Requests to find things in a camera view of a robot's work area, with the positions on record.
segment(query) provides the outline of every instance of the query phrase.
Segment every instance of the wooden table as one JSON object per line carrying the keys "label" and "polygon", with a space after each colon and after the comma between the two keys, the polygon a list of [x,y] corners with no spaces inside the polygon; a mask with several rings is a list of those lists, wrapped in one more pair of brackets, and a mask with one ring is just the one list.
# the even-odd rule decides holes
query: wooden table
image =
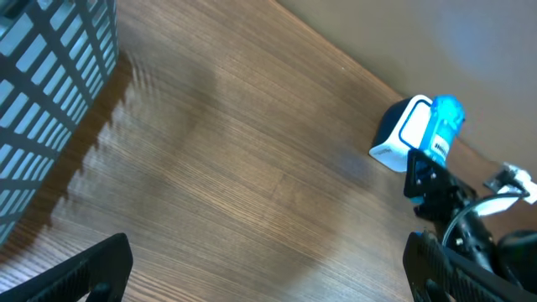
{"label": "wooden table", "polygon": [[[0,290],[116,232],[125,300],[409,300],[426,224],[367,154],[401,99],[275,1],[118,4],[111,81],[0,252]],[[496,168],[461,143],[452,170]]]}

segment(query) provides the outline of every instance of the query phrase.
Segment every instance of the lattice basket wall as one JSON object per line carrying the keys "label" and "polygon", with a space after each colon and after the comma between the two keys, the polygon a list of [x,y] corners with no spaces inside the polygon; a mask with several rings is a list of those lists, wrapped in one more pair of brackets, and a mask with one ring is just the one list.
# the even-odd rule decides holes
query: lattice basket wall
{"label": "lattice basket wall", "polygon": [[116,64],[114,0],[0,0],[0,244]]}

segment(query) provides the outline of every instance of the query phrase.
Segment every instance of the blue tube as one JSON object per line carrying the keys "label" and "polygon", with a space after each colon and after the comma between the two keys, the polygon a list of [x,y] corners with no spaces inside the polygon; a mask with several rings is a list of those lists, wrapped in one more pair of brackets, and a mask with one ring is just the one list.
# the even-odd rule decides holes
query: blue tube
{"label": "blue tube", "polygon": [[453,139],[459,135],[464,120],[464,108],[456,97],[435,97],[430,107],[430,120],[421,140],[420,150],[445,167]]}

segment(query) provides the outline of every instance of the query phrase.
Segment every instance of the beige wall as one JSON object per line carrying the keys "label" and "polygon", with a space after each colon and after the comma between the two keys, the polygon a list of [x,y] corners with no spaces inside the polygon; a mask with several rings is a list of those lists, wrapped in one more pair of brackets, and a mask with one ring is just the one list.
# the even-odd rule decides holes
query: beige wall
{"label": "beige wall", "polygon": [[279,1],[403,95],[458,96],[462,138],[537,178],[537,1]]}

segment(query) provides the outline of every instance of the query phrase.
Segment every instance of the wooden surface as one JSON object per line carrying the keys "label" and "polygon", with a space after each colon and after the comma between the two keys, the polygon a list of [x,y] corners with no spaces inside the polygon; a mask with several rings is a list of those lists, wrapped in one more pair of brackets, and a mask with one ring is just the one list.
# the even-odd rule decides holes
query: wooden surface
{"label": "wooden surface", "polygon": [[[116,232],[126,301],[409,300],[425,224],[367,155],[394,91],[273,1],[121,1],[121,54],[0,250],[0,290]],[[495,166],[461,143],[478,187]]]}

